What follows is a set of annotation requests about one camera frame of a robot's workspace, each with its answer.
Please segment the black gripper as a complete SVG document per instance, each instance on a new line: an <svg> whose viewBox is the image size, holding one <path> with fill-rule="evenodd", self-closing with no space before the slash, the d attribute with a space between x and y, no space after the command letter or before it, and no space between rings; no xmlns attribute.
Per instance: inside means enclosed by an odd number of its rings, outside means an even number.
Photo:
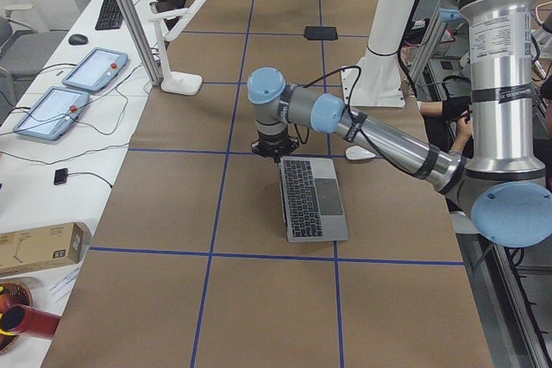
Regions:
<svg viewBox="0 0 552 368"><path fill-rule="evenodd" d="M298 138L286 136L281 140L270 141L262 138L251 144L252 153L263 158L281 159L298 149Z"/></svg>

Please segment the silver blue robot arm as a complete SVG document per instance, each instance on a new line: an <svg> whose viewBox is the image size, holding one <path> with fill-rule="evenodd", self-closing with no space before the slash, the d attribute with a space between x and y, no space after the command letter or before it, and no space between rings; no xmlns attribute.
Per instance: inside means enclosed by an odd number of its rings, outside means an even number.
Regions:
<svg viewBox="0 0 552 368"><path fill-rule="evenodd" d="M551 234L551 192L534 154L530 7L536 0L442 0L469 26L470 97L420 103L427 122L453 122L444 152L354 109L341 98L288 84L272 67L248 78L258 140L254 153L280 159L298 147L298 124L380 155L431 183L491 242L533 246Z"/></svg>

